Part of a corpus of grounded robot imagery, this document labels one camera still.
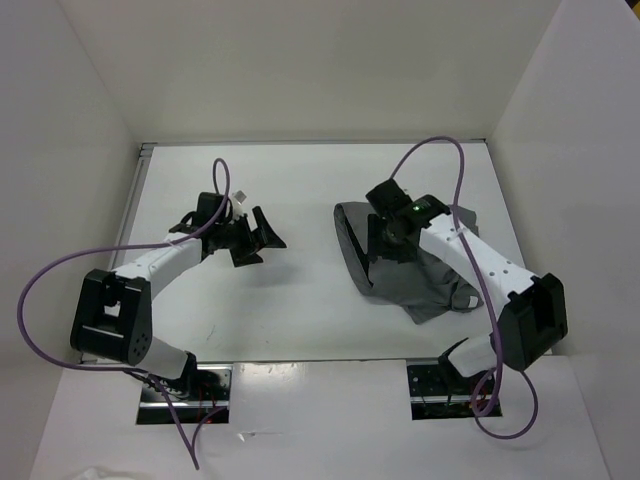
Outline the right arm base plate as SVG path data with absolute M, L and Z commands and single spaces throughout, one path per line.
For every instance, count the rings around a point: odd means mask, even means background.
M 408 362 L 406 372 L 414 421 L 474 417 L 472 394 L 483 372 L 448 378 L 435 359 Z

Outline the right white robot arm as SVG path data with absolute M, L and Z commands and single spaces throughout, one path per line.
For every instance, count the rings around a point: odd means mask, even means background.
M 438 380 L 450 393 L 462 392 L 473 376 L 498 366 L 526 371 L 568 333 L 564 286 L 551 273 L 538 276 L 502 256 L 463 226 L 432 196 L 395 212 L 367 218 L 369 259 L 397 263 L 431 254 L 480 295 L 491 331 L 465 338 L 440 356 Z

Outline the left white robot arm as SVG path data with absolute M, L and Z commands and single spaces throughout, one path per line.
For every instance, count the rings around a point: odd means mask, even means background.
M 120 363 L 126 372 L 156 391 L 166 389 L 176 399 L 192 397 L 212 383 L 198 369 L 196 356 L 153 336 L 155 297 L 188 270 L 218 250 L 230 253 L 233 266 L 259 264 L 259 251 L 287 247 L 259 207 L 247 216 L 206 210 L 189 213 L 165 238 L 166 244 L 111 271 L 94 269 L 82 283 L 71 347 Z

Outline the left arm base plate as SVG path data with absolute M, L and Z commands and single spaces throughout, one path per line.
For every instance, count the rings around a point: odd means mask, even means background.
M 187 425 L 228 424 L 233 379 L 232 364 L 204 363 L 198 366 L 204 382 L 189 393 L 167 389 L 178 419 Z M 141 388 L 137 409 L 137 425 L 167 425 L 173 419 L 161 393 L 145 382 Z

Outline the grey pleated skirt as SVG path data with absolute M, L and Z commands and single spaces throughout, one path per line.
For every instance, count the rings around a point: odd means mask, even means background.
M 401 307 L 417 325 L 450 311 L 468 313 L 484 305 L 476 288 L 427 252 L 420 251 L 408 263 L 370 261 L 366 241 L 372 213 L 372 207 L 364 202 L 338 203 L 333 211 L 338 244 L 361 295 L 376 304 Z

